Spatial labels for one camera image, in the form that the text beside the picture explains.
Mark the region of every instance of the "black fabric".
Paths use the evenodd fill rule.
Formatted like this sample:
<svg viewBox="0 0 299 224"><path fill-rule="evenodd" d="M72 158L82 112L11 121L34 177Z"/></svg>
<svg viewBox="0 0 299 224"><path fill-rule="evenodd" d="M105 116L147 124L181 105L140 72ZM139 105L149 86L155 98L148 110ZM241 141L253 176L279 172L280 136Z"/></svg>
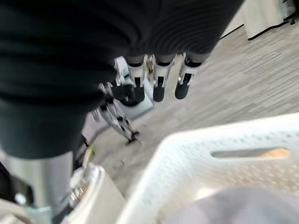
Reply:
<svg viewBox="0 0 299 224"><path fill-rule="evenodd" d="M2 0L0 141L47 158L78 145L117 56L212 51L242 0ZM143 91L136 96L140 102Z"/></svg>
<svg viewBox="0 0 299 224"><path fill-rule="evenodd" d="M10 202L15 202L10 174L2 163L0 163L0 198Z"/></svg>

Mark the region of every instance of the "black fingertip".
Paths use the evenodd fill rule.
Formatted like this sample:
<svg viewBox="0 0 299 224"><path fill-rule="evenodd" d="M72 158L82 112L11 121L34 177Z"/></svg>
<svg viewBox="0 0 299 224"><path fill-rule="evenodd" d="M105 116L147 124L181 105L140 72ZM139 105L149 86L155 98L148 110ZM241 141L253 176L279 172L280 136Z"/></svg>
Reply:
<svg viewBox="0 0 299 224"><path fill-rule="evenodd" d="M161 102L164 99L165 88L162 86L154 87L153 99L156 102Z"/></svg>
<svg viewBox="0 0 299 224"><path fill-rule="evenodd" d="M189 86L187 83L177 84L175 96L177 99L184 99L187 96Z"/></svg>

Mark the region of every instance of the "silver metal tube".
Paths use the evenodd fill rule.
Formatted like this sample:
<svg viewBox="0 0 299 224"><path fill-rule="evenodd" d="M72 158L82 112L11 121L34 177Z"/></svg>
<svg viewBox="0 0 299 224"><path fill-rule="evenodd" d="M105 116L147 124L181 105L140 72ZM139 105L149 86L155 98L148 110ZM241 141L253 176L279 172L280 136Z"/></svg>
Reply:
<svg viewBox="0 0 299 224"><path fill-rule="evenodd" d="M16 201L26 207L32 223L52 224L69 202L72 152L48 159L7 158L15 182L31 189L32 195L17 188Z"/></svg>
<svg viewBox="0 0 299 224"><path fill-rule="evenodd" d="M128 65L132 81L134 83L134 87L143 87L144 85L144 78L145 78L145 62L142 63L142 65L138 67L132 67Z"/></svg>
<svg viewBox="0 0 299 224"><path fill-rule="evenodd" d="M161 87L164 88L166 86L166 81L168 79L170 69L173 65L173 58L170 61L170 64L166 66L158 65L155 58L153 60L153 64L154 64L154 86L158 87L159 82L161 82L162 79Z"/></svg>
<svg viewBox="0 0 299 224"><path fill-rule="evenodd" d="M190 77L188 78L187 85L190 85L192 78L198 73L201 63L203 63L208 56L209 54L197 55L195 63L199 63L199 65L196 67L191 67L187 65L189 60L188 54L184 53L183 62L179 71L178 83L182 85L184 82L186 82L185 76L188 74Z"/></svg>

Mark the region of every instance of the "robotic finger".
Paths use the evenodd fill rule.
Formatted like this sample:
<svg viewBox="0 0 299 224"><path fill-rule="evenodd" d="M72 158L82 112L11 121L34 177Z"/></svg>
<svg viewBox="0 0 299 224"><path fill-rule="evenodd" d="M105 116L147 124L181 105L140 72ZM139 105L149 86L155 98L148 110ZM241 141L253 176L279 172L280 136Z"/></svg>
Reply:
<svg viewBox="0 0 299 224"><path fill-rule="evenodd" d="M175 90L177 99L184 99L187 96L192 78L198 73L199 67L208 57L209 54L184 53Z"/></svg>
<svg viewBox="0 0 299 224"><path fill-rule="evenodd" d="M124 136L129 141L132 140L132 135L127 132L126 128L121 126L116 118L112 116L108 107L106 105L102 105L99 107L99 112L102 115L103 119L114 129L118 134Z"/></svg>
<svg viewBox="0 0 299 224"><path fill-rule="evenodd" d="M131 125L129 120L126 118L125 114L118 108L118 106L114 103L113 99L107 102L107 107L112 115L117 118L120 126L124 127L126 130L131 132L131 135L137 135L139 132L136 131Z"/></svg>
<svg viewBox="0 0 299 224"><path fill-rule="evenodd" d="M170 68L173 65L173 59L176 54L162 56L155 55L154 64L154 90L153 99L156 102L161 102L164 98L166 82L169 76Z"/></svg>
<svg viewBox="0 0 299 224"><path fill-rule="evenodd" d="M134 83L135 100L142 102L145 97L144 78L146 63L144 62L144 55L126 56L125 59L128 63L128 68Z"/></svg>

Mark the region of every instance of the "gray carpet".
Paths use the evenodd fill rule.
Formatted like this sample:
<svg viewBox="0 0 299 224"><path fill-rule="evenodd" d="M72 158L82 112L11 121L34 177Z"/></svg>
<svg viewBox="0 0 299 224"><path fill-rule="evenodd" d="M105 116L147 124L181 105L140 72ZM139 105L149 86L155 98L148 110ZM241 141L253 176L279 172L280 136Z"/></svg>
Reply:
<svg viewBox="0 0 299 224"><path fill-rule="evenodd" d="M114 130L97 140L96 162L123 194L167 135L299 111L299 23L248 41L244 27L220 40L194 78L185 100L174 97L181 57L171 70L165 99L134 122L140 142L125 146Z"/></svg>

